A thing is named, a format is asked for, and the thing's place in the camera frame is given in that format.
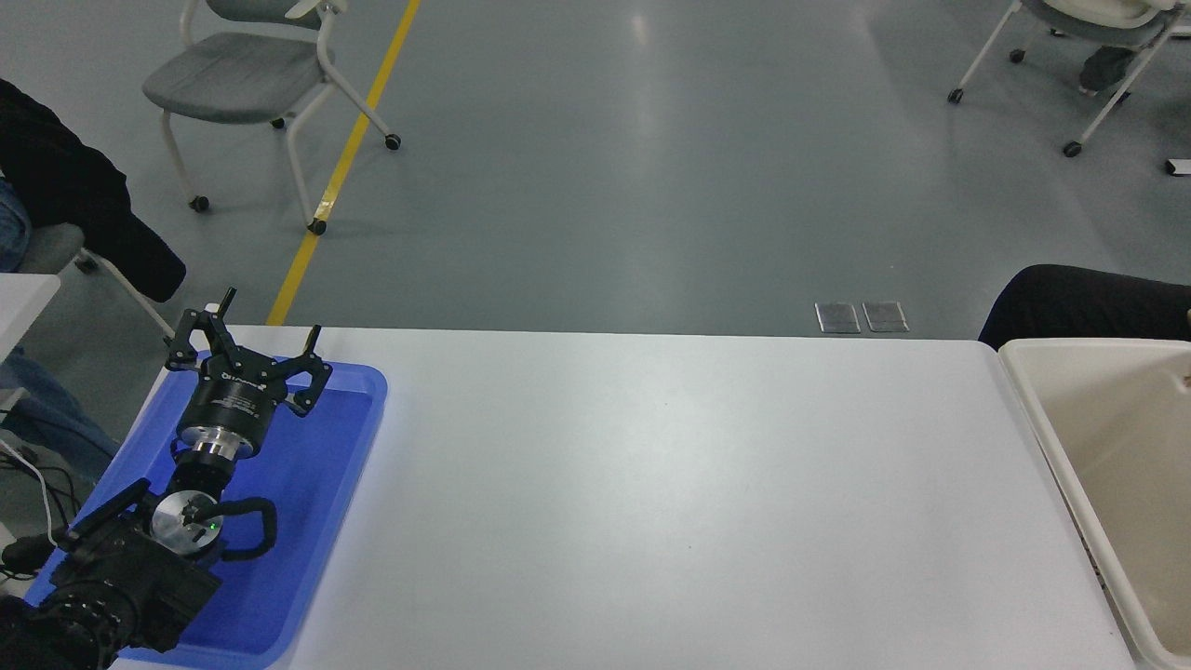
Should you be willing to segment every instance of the beige plastic container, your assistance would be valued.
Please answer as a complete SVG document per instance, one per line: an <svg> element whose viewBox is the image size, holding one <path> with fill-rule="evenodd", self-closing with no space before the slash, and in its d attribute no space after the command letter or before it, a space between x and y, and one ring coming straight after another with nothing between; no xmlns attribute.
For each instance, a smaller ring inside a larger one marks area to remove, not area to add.
<svg viewBox="0 0 1191 670"><path fill-rule="evenodd" d="M1191 344L1018 340L1000 358L1137 651L1191 669Z"/></svg>

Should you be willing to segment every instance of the jeans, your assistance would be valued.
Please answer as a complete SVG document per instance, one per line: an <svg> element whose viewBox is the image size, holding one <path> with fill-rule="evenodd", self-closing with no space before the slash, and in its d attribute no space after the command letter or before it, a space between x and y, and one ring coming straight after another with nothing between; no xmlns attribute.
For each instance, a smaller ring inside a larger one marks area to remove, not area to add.
<svg viewBox="0 0 1191 670"><path fill-rule="evenodd" d="M25 389L2 426L26 443L52 450L75 472L95 482L107 469L119 446L83 412L79 401L49 371L15 347L0 364L0 389Z"/></svg>
<svg viewBox="0 0 1191 670"><path fill-rule="evenodd" d="M12 271L25 257L32 225L12 183L0 176L0 271Z"/></svg>

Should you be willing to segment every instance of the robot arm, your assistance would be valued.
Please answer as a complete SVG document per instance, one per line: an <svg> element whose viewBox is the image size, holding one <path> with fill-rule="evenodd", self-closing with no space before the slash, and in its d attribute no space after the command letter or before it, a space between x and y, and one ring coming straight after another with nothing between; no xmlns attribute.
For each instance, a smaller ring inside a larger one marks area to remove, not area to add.
<svg viewBox="0 0 1191 670"><path fill-rule="evenodd" d="M0 670L96 670L126 646L168 651L220 586L219 561L250 561L276 539L276 508L251 497L224 501L241 459L256 456L279 405L305 417L318 402L331 367L314 353L319 326L301 355L275 361L236 345L223 324L235 295L214 312L187 309L168 342L166 369L194 371L199 384L177 424L175 469L161 495L139 480L70 528L54 570L55 590L36 608L0 601ZM206 334L211 356L198 361L191 332ZM286 381L306 372L310 387ZM227 549L224 519L258 513L263 540Z"/></svg>

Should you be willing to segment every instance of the metal floor plate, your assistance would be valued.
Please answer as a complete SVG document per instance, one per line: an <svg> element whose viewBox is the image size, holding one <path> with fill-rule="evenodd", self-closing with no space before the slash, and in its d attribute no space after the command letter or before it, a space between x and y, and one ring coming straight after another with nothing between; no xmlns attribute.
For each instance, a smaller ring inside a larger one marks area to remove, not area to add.
<svg viewBox="0 0 1191 670"><path fill-rule="evenodd" d="M860 319L852 302L815 302L815 312L823 332L860 332Z"/></svg>
<svg viewBox="0 0 1191 670"><path fill-rule="evenodd" d="M902 311L902 302L863 302L863 306L868 328L873 332L910 331L910 325L905 321L905 312Z"/></svg>

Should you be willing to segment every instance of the chair leg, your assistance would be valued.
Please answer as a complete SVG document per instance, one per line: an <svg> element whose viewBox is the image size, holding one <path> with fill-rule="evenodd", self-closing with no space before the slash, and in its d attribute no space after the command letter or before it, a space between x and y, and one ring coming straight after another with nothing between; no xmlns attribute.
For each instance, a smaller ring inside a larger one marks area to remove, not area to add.
<svg viewBox="0 0 1191 670"><path fill-rule="evenodd" d="M333 81L335 84L339 87L339 90L342 90L344 95L350 98L351 101L355 102L357 107L360 107L360 111L363 112L366 117L368 117L368 120L370 120L372 124L376 126L376 130L379 130L381 134L384 134L385 137L393 134L393 131L391 131L388 126L385 125L385 120L380 118L380 114L376 113L376 109L372 108L368 105L368 102L360 96L360 93L357 93L356 89L353 88L351 83L347 79L344 79L342 74L339 74L338 68L335 68L333 65L331 67L324 65L323 71L326 73L326 76L330 77L330 80Z"/></svg>
<svg viewBox="0 0 1191 670"><path fill-rule="evenodd" d="M166 139L166 149L169 150L169 158L174 163L174 174L177 175L177 184L182 189L186 203L192 209L197 212L206 211L211 206L211 202L202 195L195 195L194 193L194 182L191 181L191 174L186 170L186 163L182 162L182 152L177 150L177 140L174 139L174 129L169 125L172 115L168 109L161 111L161 134Z"/></svg>
<svg viewBox="0 0 1191 670"><path fill-rule="evenodd" d="M984 43L984 46L980 49L980 52L977 54L975 60L972 61L972 64L968 67L968 71L964 73L964 79L960 80L959 86L956 86L955 89L952 90L950 95L947 96L947 100L949 102L959 104L960 98L964 96L964 86L966 86L968 80L972 79L972 74L975 73L975 68L980 64L980 61L983 61L984 57L989 54L989 49L992 48L992 43L997 40L997 36L1000 35L1000 31L1005 27L1005 24L1009 23L1009 18L1012 17L1015 13L1017 13L1017 11L1021 8L1022 8L1022 0L1014 0L1012 2L1009 4L1009 8L1005 10L1004 15L1000 17L1000 21L997 23L997 27L994 27L992 30L992 35L989 36L989 40Z"/></svg>
<svg viewBox="0 0 1191 670"><path fill-rule="evenodd" d="M314 99L306 105L301 112L294 117L292 124L289 124L289 130L286 132L286 150L289 154L289 171L294 177L294 186L298 187L298 199L300 200L300 208L303 215L303 225L305 225L314 234L322 234L326 230L326 221L314 218L314 209L311 208L310 192L306 190L306 179L301 173L301 163L298 161L298 149L294 145L294 139L298 137L298 132L301 126L306 124L306 120L314 113L326 99L335 92L335 88L328 84L323 84L323 89L314 95Z"/></svg>
<svg viewBox="0 0 1191 670"><path fill-rule="evenodd" d="M1097 127L1099 127L1100 121L1103 121L1104 118L1109 115L1109 112L1112 111L1112 107L1116 106L1116 104L1121 100L1121 98L1128 94L1129 87L1133 86L1133 82L1141 75L1142 70L1145 70L1146 67L1149 65L1149 61L1154 58L1154 55L1158 54L1158 50L1161 49L1162 45L1166 44L1166 40L1171 38L1171 32L1174 31L1174 27L1178 25L1179 19L1183 18L1184 12L1185 10L1180 11L1178 14L1172 17L1166 23L1166 26L1162 27L1162 32L1158 35L1158 38L1154 40L1153 45L1146 49L1146 52L1141 55L1141 58L1137 61L1137 64L1134 65L1133 71L1129 73L1129 76L1124 77L1124 81L1122 81L1121 86L1117 87L1116 93L1112 94L1112 98L1110 98L1109 101L1105 102L1104 107L1100 108L1100 113L1096 114L1096 119L1092 120L1091 125L1089 125L1087 129L1084 130L1084 133L1079 136L1079 139L1074 142L1068 142L1067 145L1064 146L1064 155L1066 155L1067 157L1074 157L1079 155L1079 151L1083 149L1084 143L1086 143L1092 137L1092 133L1096 132Z"/></svg>
<svg viewBox="0 0 1191 670"><path fill-rule="evenodd" d="M120 274L120 270L116 269L116 265L107 262L107 258L100 256L93 256L86 250L80 250L79 253L75 256L75 264L79 265L80 269L82 269L83 267L94 267L96 263L101 264L104 269L107 270L107 274L110 274L112 278L116 278L116 282L119 283L121 287L124 287L124 289L130 295L132 295L132 299L136 300L138 305L141 305L141 308L143 308L145 313L149 314L149 318L151 318L154 323L157 324L157 327L161 328L161 331L166 334L166 337L173 340L174 328L170 327L168 323L166 323L166 319L162 318L160 313L157 313L157 309L155 309L152 305L149 303L149 300L146 300L144 295L142 295L136 288L132 287L131 283L129 283L129 280L125 278L123 274Z"/></svg>

